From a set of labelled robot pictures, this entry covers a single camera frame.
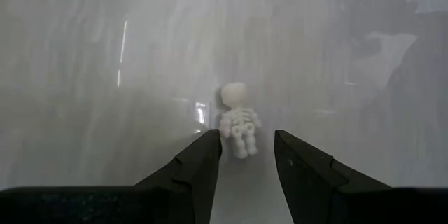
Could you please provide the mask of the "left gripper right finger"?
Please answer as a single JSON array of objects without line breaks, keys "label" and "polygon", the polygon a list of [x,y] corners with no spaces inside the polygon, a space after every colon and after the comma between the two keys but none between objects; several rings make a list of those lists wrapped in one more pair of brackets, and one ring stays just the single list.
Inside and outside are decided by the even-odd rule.
[{"label": "left gripper right finger", "polygon": [[274,153],[294,224],[448,224],[448,188],[391,187],[282,129]]}]

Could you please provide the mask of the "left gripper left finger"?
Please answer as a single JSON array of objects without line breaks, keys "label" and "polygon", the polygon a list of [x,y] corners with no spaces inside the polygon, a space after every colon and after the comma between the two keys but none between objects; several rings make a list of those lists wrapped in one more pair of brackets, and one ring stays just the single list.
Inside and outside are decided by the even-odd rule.
[{"label": "left gripper left finger", "polygon": [[0,190],[0,224],[210,224],[221,155],[210,129],[135,185]]}]

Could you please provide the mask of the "white ghost figurine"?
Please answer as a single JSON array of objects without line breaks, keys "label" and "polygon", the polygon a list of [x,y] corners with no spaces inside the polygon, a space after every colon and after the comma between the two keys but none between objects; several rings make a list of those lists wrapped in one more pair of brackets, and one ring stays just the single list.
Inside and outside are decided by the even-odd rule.
[{"label": "white ghost figurine", "polygon": [[233,153],[239,159],[255,155],[258,152],[256,130],[261,128],[261,121],[255,110],[246,106],[246,84],[233,82],[224,85],[220,90],[220,98],[228,107],[220,116],[220,138],[231,140]]}]

